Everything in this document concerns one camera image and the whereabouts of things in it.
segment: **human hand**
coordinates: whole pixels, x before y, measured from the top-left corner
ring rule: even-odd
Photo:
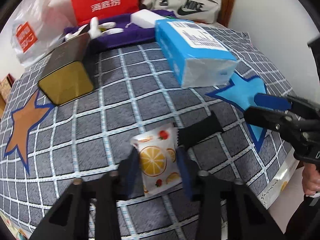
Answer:
[[[302,187],[307,196],[313,196],[320,191],[320,173],[314,164],[303,163]]]

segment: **snack packet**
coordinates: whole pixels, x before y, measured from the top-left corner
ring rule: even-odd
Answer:
[[[144,195],[163,192],[182,182],[176,162],[178,130],[172,123],[139,134],[130,140],[140,155]]]

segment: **orange slice illustration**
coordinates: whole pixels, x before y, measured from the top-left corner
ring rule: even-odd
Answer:
[[[152,136],[138,140],[138,142],[148,142],[152,140]]]
[[[281,189],[280,189],[280,192],[284,190],[285,186],[287,186],[288,182],[285,181],[282,186],[281,186]]]
[[[167,158],[160,148],[148,146],[140,152],[141,170],[150,177],[162,174],[167,167]]]
[[[173,172],[165,179],[165,182],[168,184],[168,183],[170,183],[176,179],[179,179],[179,178],[180,178],[179,173]]]
[[[144,191],[144,193],[149,193],[149,191],[147,190],[145,185],[143,185],[143,191]]]
[[[174,163],[176,161],[176,152],[171,148],[168,148],[167,151],[170,155],[172,162]]]

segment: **orange star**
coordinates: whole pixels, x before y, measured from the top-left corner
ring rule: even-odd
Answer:
[[[41,123],[54,108],[51,103],[38,106],[38,97],[39,90],[33,93],[24,107],[11,112],[13,129],[4,151],[4,157],[6,157],[17,149],[21,161],[28,173],[28,138],[30,130]]]

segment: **gold tin box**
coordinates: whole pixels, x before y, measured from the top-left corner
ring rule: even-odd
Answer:
[[[56,106],[93,91],[93,82],[83,64],[89,42],[89,34],[83,33],[62,43],[44,67],[38,87]]]

